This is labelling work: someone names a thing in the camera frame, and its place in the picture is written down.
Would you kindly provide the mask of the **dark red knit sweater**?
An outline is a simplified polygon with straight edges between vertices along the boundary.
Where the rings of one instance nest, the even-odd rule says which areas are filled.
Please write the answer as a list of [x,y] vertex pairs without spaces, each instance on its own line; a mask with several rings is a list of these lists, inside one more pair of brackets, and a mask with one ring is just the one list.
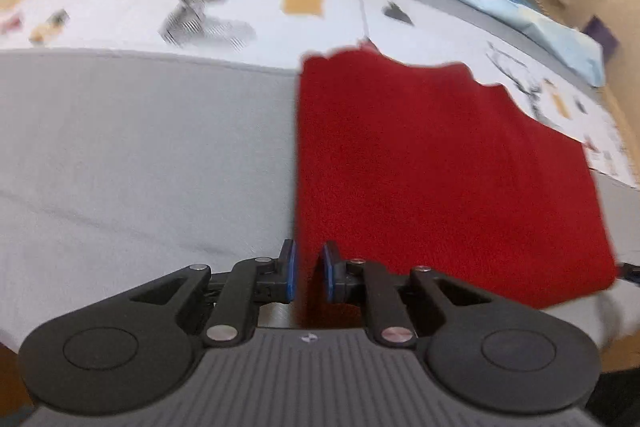
[[617,270],[578,141],[527,116],[461,63],[414,67],[364,49],[306,58],[297,102],[297,317],[352,327],[324,295],[320,253],[417,265],[544,309]]

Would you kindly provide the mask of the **purple box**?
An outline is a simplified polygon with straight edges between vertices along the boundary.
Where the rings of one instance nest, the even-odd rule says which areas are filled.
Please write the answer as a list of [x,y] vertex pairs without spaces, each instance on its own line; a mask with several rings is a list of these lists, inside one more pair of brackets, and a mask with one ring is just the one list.
[[600,44],[605,62],[611,60],[620,45],[620,40],[615,37],[612,30],[602,22],[600,17],[593,15],[585,24],[582,32]]

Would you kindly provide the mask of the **printed deer bed sheet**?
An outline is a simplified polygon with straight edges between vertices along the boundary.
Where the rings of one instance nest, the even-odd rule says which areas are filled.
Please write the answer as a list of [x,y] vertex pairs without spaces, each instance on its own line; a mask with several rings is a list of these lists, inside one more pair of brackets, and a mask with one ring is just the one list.
[[588,165],[637,185],[613,117],[515,41],[416,0],[1,0],[1,45],[193,55],[296,69],[372,43],[395,61],[460,62],[528,116],[582,143]]

